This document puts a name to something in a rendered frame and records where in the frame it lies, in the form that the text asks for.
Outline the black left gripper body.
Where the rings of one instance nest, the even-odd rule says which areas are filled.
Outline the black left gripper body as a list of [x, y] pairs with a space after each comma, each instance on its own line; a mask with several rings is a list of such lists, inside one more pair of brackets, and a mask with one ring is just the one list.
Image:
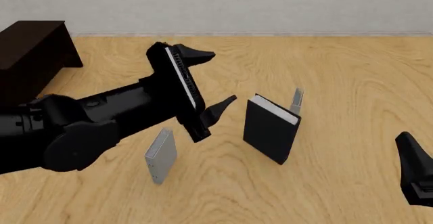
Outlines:
[[168, 90], [168, 104], [175, 111], [179, 124], [183, 125], [193, 142], [210, 136], [210, 131], [200, 119], [205, 110], [204, 99], [174, 45], [154, 43], [146, 56], [154, 69], [158, 82]]

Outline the grey book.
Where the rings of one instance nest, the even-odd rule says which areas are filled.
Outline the grey book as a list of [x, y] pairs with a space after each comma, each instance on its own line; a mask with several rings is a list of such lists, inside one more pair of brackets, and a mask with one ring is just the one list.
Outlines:
[[293, 100], [290, 106], [290, 111], [293, 112], [294, 114], [300, 115], [303, 95], [304, 95], [303, 89], [297, 87], [294, 92]]
[[173, 130], [162, 128], [144, 156], [153, 182], [161, 185], [177, 159]]

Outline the dark wooden cabinet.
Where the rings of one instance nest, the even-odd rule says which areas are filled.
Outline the dark wooden cabinet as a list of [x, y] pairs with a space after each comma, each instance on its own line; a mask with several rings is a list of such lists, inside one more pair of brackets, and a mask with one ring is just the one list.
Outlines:
[[0, 32], [0, 106], [35, 99], [63, 68], [83, 63], [62, 20], [19, 20]]

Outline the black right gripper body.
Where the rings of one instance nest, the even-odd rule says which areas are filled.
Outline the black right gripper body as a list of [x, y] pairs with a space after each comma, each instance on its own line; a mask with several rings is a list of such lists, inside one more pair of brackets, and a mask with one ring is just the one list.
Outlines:
[[401, 180], [401, 190], [409, 205], [433, 206], [433, 180], [415, 182]]

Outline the black hardcover book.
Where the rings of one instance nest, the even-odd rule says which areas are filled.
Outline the black hardcover book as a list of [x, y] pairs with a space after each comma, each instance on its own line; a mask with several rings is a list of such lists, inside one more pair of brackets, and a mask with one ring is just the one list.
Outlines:
[[276, 162], [288, 159], [302, 118], [256, 94], [247, 101], [243, 140]]

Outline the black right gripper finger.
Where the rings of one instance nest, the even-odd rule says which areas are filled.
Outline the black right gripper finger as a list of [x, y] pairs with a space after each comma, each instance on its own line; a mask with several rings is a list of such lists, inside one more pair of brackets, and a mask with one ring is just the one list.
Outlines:
[[396, 146], [401, 163], [401, 182], [415, 183], [433, 179], [433, 158], [409, 132], [400, 133]]

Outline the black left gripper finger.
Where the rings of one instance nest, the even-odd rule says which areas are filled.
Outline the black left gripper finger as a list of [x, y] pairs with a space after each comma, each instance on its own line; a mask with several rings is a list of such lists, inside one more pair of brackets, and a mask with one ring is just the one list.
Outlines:
[[222, 113], [227, 109], [227, 107], [237, 99], [236, 95], [231, 95], [222, 102], [219, 102], [213, 106], [208, 107], [201, 113], [200, 119], [202, 120], [204, 126], [209, 128], [214, 126], [219, 120]]
[[199, 51], [197, 49], [192, 49], [190, 47], [186, 47], [182, 44], [173, 46], [177, 53], [180, 55], [183, 63], [187, 67], [200, 65], [206, 62], [211, 61], [215, 57], [215, 53], [212, 51]]

